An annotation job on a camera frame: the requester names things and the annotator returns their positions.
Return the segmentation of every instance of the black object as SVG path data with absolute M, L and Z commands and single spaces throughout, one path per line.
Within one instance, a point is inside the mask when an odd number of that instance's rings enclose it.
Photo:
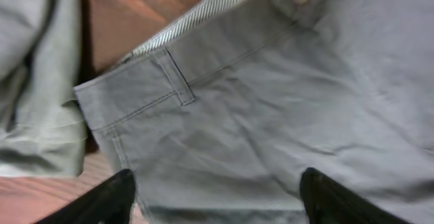
M 128 224 L 135 193 L 133 172 L 121 170 L 36 224 Z M 314 168 L 302 174 L 300 193 L 310 224 L 409 224 Z
M 314 168 L 303 173 L 300 194 L 310 224 L 409 224 Z
M 136 195 L 131 170 L 121 170 L 37 224 L 128 224 Z

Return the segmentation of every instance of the gray fabric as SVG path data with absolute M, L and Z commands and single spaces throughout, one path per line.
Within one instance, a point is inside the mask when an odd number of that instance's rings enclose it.
M 77 176 L 79 0 L 0 0 L 0 176 Z
M 306 223 L 308 167 L 432 223 L 434 0 L 312 3 L 244 1 L 75 88 L 151 223 Z

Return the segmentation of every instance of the belt loop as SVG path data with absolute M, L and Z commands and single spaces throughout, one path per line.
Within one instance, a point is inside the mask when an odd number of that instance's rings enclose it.
M 155 58 L 158 64 L 163 69 L 164 73 L 170 80 L 170 83 L 175 88 L 176 93 L 181 100 L 181 106 L 188 105 L 195 100 L 195 96 L 191 92 L 188 83 L 185 81 L 184 76 L 176 66 L 173 58 L 170 56 L 169 51 L 164 48 L 162 52 L 157 52 Z

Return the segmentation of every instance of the waistband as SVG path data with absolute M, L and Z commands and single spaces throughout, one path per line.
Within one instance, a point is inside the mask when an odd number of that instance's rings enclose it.
M 177 94 L 262 47 L 292 25 L 271 0 L 245 0 L 167 45 L 75 87 L 91 130 L 107 128 Z

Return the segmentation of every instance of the wooden floor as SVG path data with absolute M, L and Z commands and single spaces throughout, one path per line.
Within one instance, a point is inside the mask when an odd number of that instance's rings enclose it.
M 83 0 L 81 82 L 109 68 L 200 0 Z M 71 180 L 0 179 L 0 223 L 33 223 L 112 175 L 89 139 L 84 173 Z M 145 223 L 136 210 L 133 223 Z

